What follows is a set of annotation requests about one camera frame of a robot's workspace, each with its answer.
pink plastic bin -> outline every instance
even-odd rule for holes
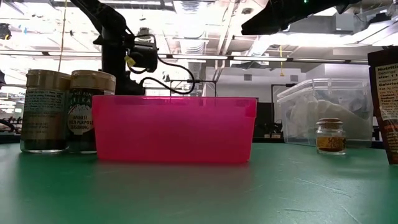
[[[256,99],[94,96],[98,157],[116,161],[243,163]]]

seasoning bottle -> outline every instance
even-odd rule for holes
[[[68,150],[96,153],[95,131],[91,115],[94,95],[114,95],[116,78],[108,73],[91,70],[72,72],[68,108]]]
[[[346,137],[343,122],[337,118],[323,118],[317,125],[318,153],[345,155]]]
[[[61,152],[67,146],[66,110],[70,75],[29,70],[21,132],[22,152]]]

clear plastic container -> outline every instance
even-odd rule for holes
[[[100,159],[243,163],[250,158],[254,98],[94,96]]]
[[[373,103],[369,80],[317,78],[277,95],[286,143],[316,146],[317,122],[338,118],[347,147],[370,147]]]

green table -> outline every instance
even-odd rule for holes
[[[253,144],[242,166],[117,164],[0,145],[0,223],[398,223],[398,167],[377,149]]]

ceiling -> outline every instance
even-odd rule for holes
[[[367,53],[379,50],[381,47],[361,44],[358,40],[351,41],[349,38],[364,29],[365,25],[361,21],[368,21],[382,10],[388,10],[393,16],[396,11],[395,6],[391,6],[391,0],[363,0],[362,3],[354,5],[345,13],[353,23],[351,33],[327,30],[330,21],[336,20],[333,16],[312,16],[293,24],[290,33],[280,33],[263,40],[258,36],[242,36],[240,26],[260,12],[268,0],[203,1],[197,5],[195,17],[187,15],[193,14],[192,11],[184,11],[183,4],[187,1],[165,0],[164,7],[160,5],[160,1],[154,0],[101,2],[111,5],[121,13],[134,33],[138,33],[140,27],[149,27],[151,33],[157,37],[159,53],[163,54],[186,54],[195,45],[203,43],[204,47],[200,54],[247,55],[252,53],[251,50],[255,50],[253,46],[258,42],[257,45],[264,48],[261,55],[273,57],[366,59]],[[18,51],[16,53],[19,54],[0,55],[0,69],[6,74],[7,84],[25,84],[25,74],[28,69],[58,70],[64,5],[63,0],[3,0],[0,7],[0,23],[10,24],[12,38],[0,40],[0,53],[11,50]],[[97,38],[98,33],[84,13],[69,1],[67,1],[67,6],[63,33],[65,53],[60,71],[71,73],[78,69],[97,70],[101,67],[101,47],[93,45],[92,41]],[[300,42],[300,39],[306,40],[307,44]],[[38,55],[27,55],[32,54],[31,51],[37,52]],[[49,54],[43,56],[41,52],[49,52]],[[186,60],[172,62],[192,69],[193,62]],[[205,68],[215,67],[215,61],[207,60],[201,62],[200,65],[197,71],[198,76],[204,78],[206,77]],[[316,63],[283,63],[281,65],[280,62],[271,62],[266,67],[297,68],[305,73],[317,65]],[[186,73],[163,65],[159,65],[155,73],[145,73],[142,76],[162,79],[165,73],[172,75],[173,79],[188,78]],[[142,76],[132,75],[132,79],[140,80]],[[147,86],[160,87],[156,83],[148,83]]]

